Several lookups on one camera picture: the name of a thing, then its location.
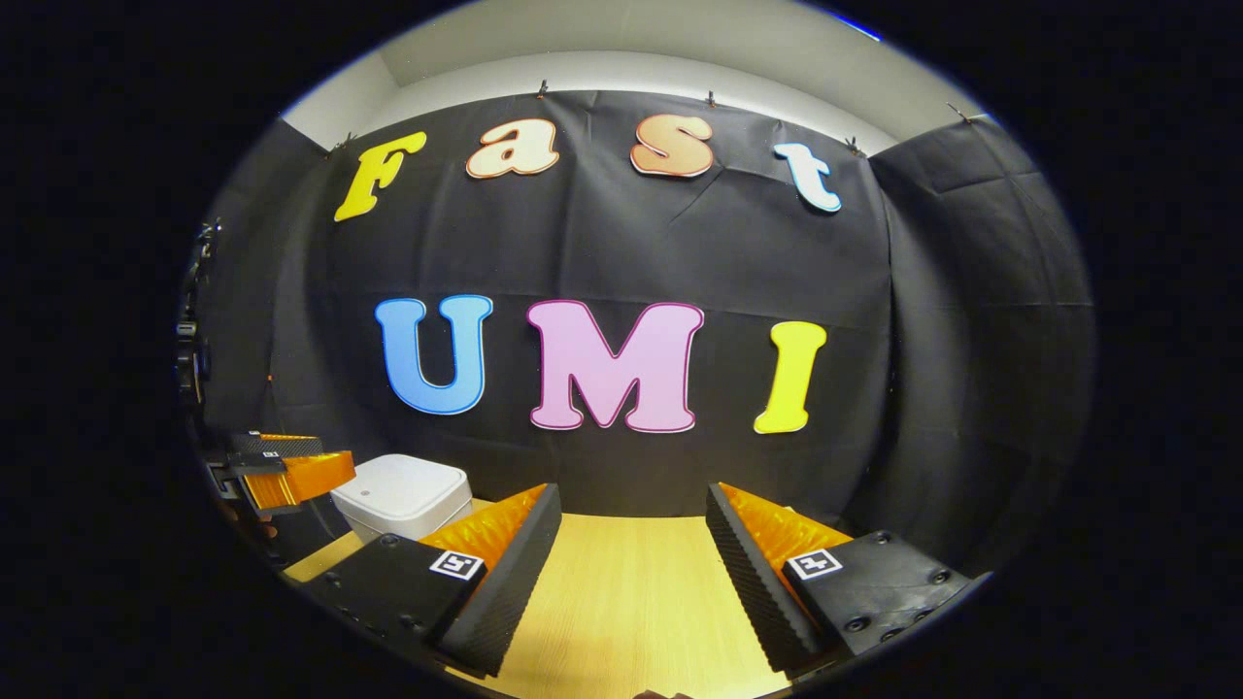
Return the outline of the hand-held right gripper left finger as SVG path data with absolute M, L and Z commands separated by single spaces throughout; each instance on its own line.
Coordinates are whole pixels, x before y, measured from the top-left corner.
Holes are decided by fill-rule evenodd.
M 539 483 L 420 540 L 383 534 L 316 578 L 316 601 L 413 660 L 497 677 L 562 522 Z

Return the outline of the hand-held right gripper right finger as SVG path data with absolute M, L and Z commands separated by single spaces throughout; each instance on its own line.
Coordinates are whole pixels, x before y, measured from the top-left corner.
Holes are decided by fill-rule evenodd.
M 896 534 L 851 537 L 728 483 L 706 525 L 773 670 L 808 678 L 924 628 L 975 580 Z

